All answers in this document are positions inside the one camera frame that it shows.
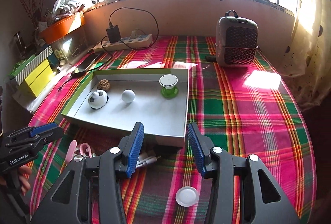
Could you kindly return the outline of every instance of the panda figurine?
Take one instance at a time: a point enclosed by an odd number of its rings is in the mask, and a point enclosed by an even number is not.
[[[88,97],[88,104],[92,109],[100,109],[108,102],[107,92],[96,90]]]

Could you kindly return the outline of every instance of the silver screw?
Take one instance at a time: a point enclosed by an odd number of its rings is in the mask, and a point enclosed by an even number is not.
[[[251,161],[258,161],[258,160],[259,160],[259,157],[256,156],[255,154],[252,154],[252,155],[249,155],[249,159],[250,159]]]
[[[212,148],[212,150],[213,150],[213,152],[215,152],[215,153],[221,153],[221,152],[222,152],[222,149],[221,149],[219,146],[214,146],[214,147]]]
[[[118,152],[120,152],[120,148],[119,147],[112,147],[111,149],[110,149],[110,153],[112,153],[112,154],[117,154]]]
[[[73,158],[73,160],[76,161],[76,162],[79,162],[79,161],[83,160],[83,156],[82,155],[77,155]]]

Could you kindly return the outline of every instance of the tablecloth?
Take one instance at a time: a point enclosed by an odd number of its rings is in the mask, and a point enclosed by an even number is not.
[[[214,44],[215,39],[210,37],[163,36],[146,50],[114,52],[113,59],[101,69],[189,69],[187,123],[195,121],[203,135],[231,154],[257,154],[283,188],[301,223],[307,223],[315,201],[316,170],[312,143],[295,100],[283,81],[278,89],[245,85],[253,71],[276,73],[260,51],[248,68],[221,68],[205,60],[206,55],[215,55]],[[96,66],[108,58],[104,53]],[[73,139],[89,143],[97,154],[119,141],[63,118],[61,110],[84,80],[73,79],[58,92],[67,79],[64,77],[55,86],[30,122],[30,126],[39,126],[55,121],[65,130],[61,140],[45,146],[30,164],[34,173],[30,179],[34,180],[31,214],[64,169],[64,158]],[[197,189],[200,198],[198,204],[184,208],[176,203],[175,195],[179,188],[188,185]],[[233,223],[239,222],[238,187],[236,177]],[[186,142],[177,153],[137,169],[131,179],[122,181],[121,190],[128,223],[203,223],[211,180],[201,178]],[[99,223],[96,202],[93,222]]]

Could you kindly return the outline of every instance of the portable heater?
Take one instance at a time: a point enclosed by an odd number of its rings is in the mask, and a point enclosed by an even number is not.
[[[258,26],[230,10],[216,25],[216,61],[223,67],[244,67],[252,64],[258,41]]]

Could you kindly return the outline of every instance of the ping pong ball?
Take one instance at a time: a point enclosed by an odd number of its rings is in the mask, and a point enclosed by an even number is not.
[[[122,100],[126,103],[132,102],[135,97],[136,97],[135,93],[130,89],[126,89],[122,93]]]

